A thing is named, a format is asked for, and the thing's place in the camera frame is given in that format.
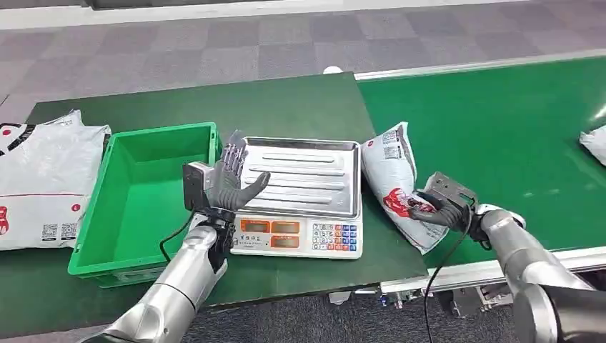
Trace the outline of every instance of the stainless steel tray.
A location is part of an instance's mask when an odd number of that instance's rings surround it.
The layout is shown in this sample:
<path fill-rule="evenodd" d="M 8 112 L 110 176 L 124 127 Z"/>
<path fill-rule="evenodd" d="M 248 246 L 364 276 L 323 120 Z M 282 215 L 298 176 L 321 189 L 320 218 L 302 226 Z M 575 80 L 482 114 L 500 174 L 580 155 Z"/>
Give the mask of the stainless steel tray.
<path fill-rule="evenodd" d="M 360 148 L 355 141 L 246 137 L 242 187 L 271 172 L 267 188 L 241 210 L 283 216 L 355 218 Z"/>

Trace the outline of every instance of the orange digital display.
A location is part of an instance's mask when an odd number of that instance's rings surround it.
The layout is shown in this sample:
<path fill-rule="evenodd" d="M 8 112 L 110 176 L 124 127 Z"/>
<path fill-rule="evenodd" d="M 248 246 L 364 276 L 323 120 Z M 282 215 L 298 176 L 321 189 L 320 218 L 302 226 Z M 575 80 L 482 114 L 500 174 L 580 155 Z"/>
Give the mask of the orange digital display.
<path fill-rule="evenodd" d="M 298 248 L 299 237 L 297 236 L 272 236 L 272 248 Z"/>
<path fill-rule="evenodd" d="M 240 229 L 243 232 L 264 232 L 269 233 L 269 222 L 267 220 L 247 220 L 240 222 Z"/>
<path fill-rule="evenodd" d="M 298 234 L 299 222 L 272 222 L 274 234 Z"/>

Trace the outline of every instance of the qr code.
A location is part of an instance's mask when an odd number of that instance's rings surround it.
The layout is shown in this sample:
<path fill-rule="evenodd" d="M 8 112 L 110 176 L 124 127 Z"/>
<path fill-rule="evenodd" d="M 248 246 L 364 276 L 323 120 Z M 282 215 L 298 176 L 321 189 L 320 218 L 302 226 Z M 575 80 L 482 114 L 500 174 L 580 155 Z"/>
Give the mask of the qr code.
<path fill-rule="evenodd" d="M 398 141 L 396 130 L 387 131 L 383 134 L 383 144 L 394 143 Z"/>
<path fill-rule="evenodd" d="M 78 227 L 76 223 L 68 223 L 61 225 L 61 240 L 69 241 L 70 239 L 76 239 Z"/>
<path fill-rule="evenodd" d="M 45 224 L 42 226 L 42 240 L 43 241 L 56 241 L 56 231 L 58 229 L 57 224 Z"/>
<path fill-rule="evenodd" d="M 399 146 L 385 146 L 383 147 L 383 154 L 385 155 L 385 159 L 402 158 L 402 150 L 399 148 Z"/>

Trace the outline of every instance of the white ball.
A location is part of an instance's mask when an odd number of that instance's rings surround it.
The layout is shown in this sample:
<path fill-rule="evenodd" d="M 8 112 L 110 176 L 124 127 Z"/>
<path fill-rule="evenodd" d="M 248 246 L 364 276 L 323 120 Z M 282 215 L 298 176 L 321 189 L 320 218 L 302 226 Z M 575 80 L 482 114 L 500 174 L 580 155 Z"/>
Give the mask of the white ball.
<path fill-rule="evenodd" d="M 338 73 L 342 73 L 343 70 L 341 68 L 339 68 L 338 66 L 328 66 L 326 67 L 326 69 L 324 69 L 323 74 L 338 74 Z"/>

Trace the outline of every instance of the floor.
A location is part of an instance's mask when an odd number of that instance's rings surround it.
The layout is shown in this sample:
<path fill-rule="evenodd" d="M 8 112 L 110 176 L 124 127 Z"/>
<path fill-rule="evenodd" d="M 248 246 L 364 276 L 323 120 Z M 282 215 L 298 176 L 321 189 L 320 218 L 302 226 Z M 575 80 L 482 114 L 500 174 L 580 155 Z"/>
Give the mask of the floor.
<path fill-rule="evenodd" d="M 430 302 L 435 342 L 518 343 L 511 307 L 499 307 L 466 319 L 445 314 Z M 183 343 L 423 343 L 427 332 L 421 301 L 404 309 L 383 307 L 368 295 L 336 306 L 327 297 L 286 299 L 225 312 L 201 312 Z M 0 339 L 0 343 L 73 343 L 102 330 L 91 327 L 53 334 Z"/>
<path fill-rule="evenodd" d="M 330 65 L 381 71 L 598 48 L 606 48 L 605 0 L 0 31 L 0 121 L 25 120 L 38 101 L 318 74 Z M 394 310 L 359 298 L 334 308 L 305 297 L 202 313 L 186 342 L 423 342 L 421 313 L 419 303 Z M 509 308 L 461 320 L 433 305 L 432 322 L 438 342 L 516 342 Z"/>
<path fill-rule="evenodd" d="M 606 47 L 606 1 L 191 19 L 0 31 L 0 120 L 37 101 Z"/>

